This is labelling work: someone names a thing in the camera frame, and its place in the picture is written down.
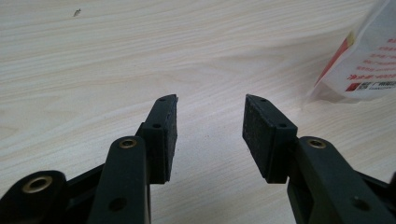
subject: wooden table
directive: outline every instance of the wooden table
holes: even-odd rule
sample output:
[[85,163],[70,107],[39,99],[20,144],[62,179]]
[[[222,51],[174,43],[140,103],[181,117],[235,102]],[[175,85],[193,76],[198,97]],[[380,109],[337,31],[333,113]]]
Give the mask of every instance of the wooden table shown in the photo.
[[0,194],[36,171],[70,179],[103,163],[171,93],[177,149],[171,181],[152,187],[153,223],[295,222],[286,185],[265,183],[242,139],[247,93],[388,182],[395,94],[303,104],[373,2],[1,2]]

